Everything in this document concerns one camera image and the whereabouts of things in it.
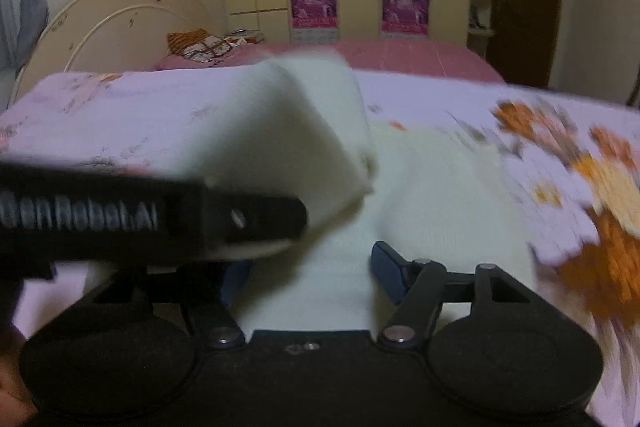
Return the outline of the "left hand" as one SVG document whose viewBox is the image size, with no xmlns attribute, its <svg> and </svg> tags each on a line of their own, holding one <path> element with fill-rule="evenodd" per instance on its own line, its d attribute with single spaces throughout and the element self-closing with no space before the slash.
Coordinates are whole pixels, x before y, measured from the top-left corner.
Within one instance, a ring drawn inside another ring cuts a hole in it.
<svg viewBox="0 0 640 427">
<path fill-rule="evenodd" d="M 0 421 L 6 427 L 24 426 L 36 413 L 18 367 L 24 341 L 12 324 L 1 332 Z"/>
</svg>

